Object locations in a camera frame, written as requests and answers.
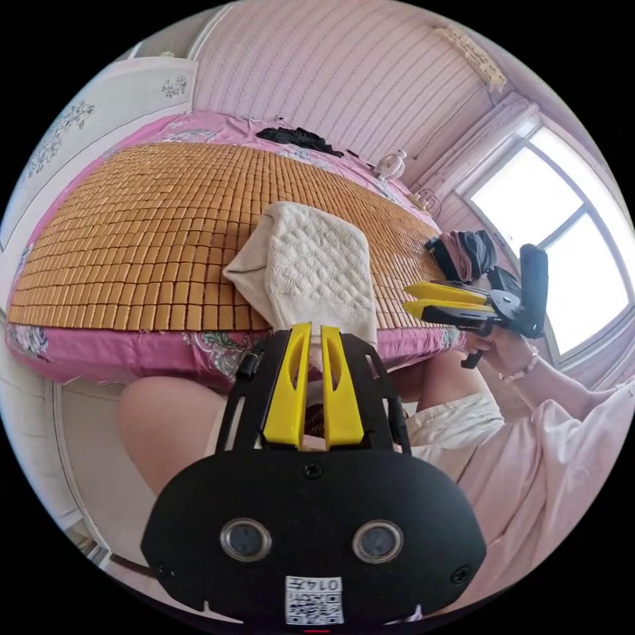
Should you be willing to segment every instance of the thigh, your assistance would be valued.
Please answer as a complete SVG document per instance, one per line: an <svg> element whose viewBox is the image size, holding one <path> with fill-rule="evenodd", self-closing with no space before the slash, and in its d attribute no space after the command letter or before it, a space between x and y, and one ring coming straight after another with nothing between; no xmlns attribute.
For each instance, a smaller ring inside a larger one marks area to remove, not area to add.
<svg viewBox="0 0 635 635"><path fill-rule="evenodd" d="M120 436L155 494L181 470L203 458L225 402L196 382L171 377L139 379L122 392Z"/></svg>
<svg viewBox="0 0 635 635"><path fill-rule="evenodd" d="M444 351L414 366L390 373L404 403L417 411L453 402L480 392L491 392L477 368L463 368L461 351Z"/></svg>

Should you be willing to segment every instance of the pink shirt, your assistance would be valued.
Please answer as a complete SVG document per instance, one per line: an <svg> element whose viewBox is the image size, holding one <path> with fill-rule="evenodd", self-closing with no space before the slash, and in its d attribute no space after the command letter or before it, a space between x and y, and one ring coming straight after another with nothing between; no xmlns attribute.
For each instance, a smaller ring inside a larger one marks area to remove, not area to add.
<svg viewBox="0 0 635 635"><path fill-rule="evenodd" d="M442 613L518 582L558 547L608 478L634 413L631 378L584 421L548 401L476 449L458 485L474 508L487 556Z"/></svg>

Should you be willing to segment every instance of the white towel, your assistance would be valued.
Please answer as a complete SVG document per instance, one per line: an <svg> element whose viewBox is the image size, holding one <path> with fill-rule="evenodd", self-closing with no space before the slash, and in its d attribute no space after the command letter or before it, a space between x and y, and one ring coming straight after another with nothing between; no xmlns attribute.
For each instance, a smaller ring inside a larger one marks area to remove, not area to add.
<svg viewBox="0 0 635 635"><path fill-rule="evenodd" d="M270 205L223 275L275 331L311 322L311 362L320 370L323 325L377 345L368 241L332 214Z"/></svg>

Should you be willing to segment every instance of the qr code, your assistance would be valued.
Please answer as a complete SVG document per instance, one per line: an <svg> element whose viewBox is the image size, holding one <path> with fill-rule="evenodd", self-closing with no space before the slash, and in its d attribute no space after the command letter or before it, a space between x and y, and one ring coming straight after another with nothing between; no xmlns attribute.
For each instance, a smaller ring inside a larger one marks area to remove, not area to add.
<svg viewBox="0 0 635 635"><path fill-rule="evenodd" d="M341 581L336 585L328 578L288 578L286 623L343 624Z"/></svg>

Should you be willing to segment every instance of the beaded bracelet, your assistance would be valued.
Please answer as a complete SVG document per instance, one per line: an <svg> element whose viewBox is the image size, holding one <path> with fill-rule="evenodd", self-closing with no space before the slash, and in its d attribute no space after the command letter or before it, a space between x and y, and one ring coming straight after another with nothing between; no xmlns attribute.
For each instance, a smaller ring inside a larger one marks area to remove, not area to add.
<svg viewBox="0 0 635 635"><path fill-rule="evenodd" d="M527 375L528 373L530 373L534 366L538 363L538 349L535 346L532 346L531 344L529 345L529 348L531 348L531 361L527 364L527 367L524 370L521 370L517 373L515 373L514 375L499 375L501 381L504 384L508 384L510 382L515 382L516 379L520 379L521 377L524 377L525 375Z"/></svg>

